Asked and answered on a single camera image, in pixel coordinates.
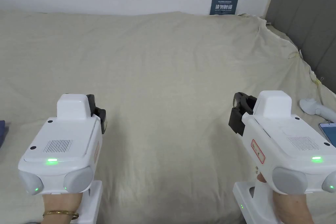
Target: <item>bed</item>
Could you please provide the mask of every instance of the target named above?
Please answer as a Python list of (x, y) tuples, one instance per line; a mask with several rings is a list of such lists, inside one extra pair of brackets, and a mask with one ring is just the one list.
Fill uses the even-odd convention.
[[(283, 90), (319, 131), (323, 119), (297, 101), (336, 108), (335, 6), (271, 0), (266, 20), (1, 11), (1, 223), (41, 220), (42, 199), (26, 194), (17, 164), (64, 93), (95, 94), (107, 110), (98, 224), (244, 223), (232, 189), (255, 165), (228, 126), (233, 96)], [(316, 223), (334, 223), (334, 195), (308, 203)]]

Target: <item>white handheld device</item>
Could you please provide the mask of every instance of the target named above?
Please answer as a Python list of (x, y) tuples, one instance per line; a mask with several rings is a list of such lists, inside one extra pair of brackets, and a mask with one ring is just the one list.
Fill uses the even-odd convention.
[(323, 117), (325, 120), (333, 123), (336, 122), (336, 113), (333, 110), (323, 106), (321, 103), (318, 103), (314, 99), (300, 100), (299, 104), (302, 110), (307, 114), (316, 114)]
[(282, 91), (263, 91), (257, 99), (237, 94), (229, 126), (241, 135), (244, 147), (267, 181), (234, 185), (247, 224), (280, 223), (272, 209), (272, 191), (336, 192), (336, 148), (291, 114), (290, 96)]
[(94, 95), (64, 94), (57, 117), (48, 118), (18, 164), (31, 195), (85, 192), (72, 223), (96, 223), (102, 183), (94, 174), (106, 123)]

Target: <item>blue cloth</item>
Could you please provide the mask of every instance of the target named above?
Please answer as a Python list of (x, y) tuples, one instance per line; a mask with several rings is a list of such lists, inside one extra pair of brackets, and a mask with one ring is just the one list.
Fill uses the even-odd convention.
[(3, 140), (5, 139), (5, 121), (0, 121), (0, 147), (3, 143)]

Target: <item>red warning label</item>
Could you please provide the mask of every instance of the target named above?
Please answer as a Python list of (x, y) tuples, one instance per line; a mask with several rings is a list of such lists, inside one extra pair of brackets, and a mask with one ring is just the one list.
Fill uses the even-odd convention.
[(265, 162), (265, 155), (257, 145), (257, 143), (254, 141), (254, 139), (251, 142), (251, 147), (254, 150), (255, 154), (259, 158), (260, 162), (263, 164)]

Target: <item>blue sign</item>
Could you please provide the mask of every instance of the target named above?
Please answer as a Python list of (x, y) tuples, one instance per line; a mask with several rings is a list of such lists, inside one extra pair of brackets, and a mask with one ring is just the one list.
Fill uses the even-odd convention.
[(238, 0), (212, 0), (210, 15), (236, 14)]

